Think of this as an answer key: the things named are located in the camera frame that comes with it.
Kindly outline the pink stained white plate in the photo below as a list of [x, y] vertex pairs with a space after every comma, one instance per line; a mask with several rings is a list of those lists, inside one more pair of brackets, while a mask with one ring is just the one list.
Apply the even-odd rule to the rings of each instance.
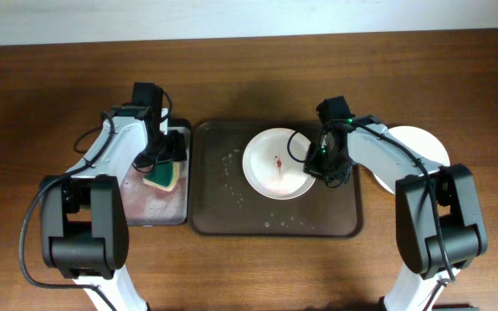
[[250, 186], [259, 194], [274, 200], [291, 200], [305, 194], [316, 179], [304, 173], [302, 160], [310, 140], [287, 128], [261, 131], [246, 145], [242, 169]]

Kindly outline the green and yellow sponge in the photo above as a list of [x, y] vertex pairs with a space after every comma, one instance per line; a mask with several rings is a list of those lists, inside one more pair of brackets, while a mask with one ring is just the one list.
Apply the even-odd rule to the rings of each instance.
[[143, 183], [159, 190], [170, 192], [178, 181], [179, 171], [178, 162], [157, 164], [154, 169], [143, 178]]

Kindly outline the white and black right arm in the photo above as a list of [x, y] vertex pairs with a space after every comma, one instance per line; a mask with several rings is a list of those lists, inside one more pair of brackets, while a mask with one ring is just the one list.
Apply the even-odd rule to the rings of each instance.
[[488, 249], [476, 184], [462, 164], [444, 166], [396, 139], [373, 116], [322, 117], [303, 170], [339, 187], [355, 164], [395, 193], [396, 240], [404, 262], [381, 310], [431, 310], [456, 275]]

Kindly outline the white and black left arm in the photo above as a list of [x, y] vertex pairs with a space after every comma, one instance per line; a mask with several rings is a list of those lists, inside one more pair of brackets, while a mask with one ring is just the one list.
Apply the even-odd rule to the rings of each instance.
[[120, 186], [132, 168], [146, 185], [171, 190], [187, 160], [184, 136], [169, 130], [169, 109], [114, 107], [83, 158], [41, 184], [41, 253], [98, 310], [147, 310], [125, 266], [129, 231]]

